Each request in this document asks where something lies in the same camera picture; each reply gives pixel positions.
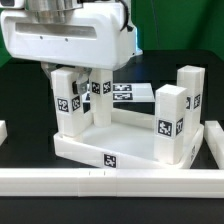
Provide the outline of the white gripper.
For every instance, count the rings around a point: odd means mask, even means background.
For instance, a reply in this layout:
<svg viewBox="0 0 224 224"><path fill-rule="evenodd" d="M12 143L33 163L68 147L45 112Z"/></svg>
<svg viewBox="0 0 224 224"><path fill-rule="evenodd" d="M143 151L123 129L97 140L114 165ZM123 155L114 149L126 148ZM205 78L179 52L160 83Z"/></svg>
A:
<svg viewBox="0 0 224 224"><path fill-rule="evenodd" d="M125 2L0 3L0 9L10 56L42 62L47 77L57 64L79 66L74 94L87 92L91 68L114 71L136 55L136 27Z"/></svg>

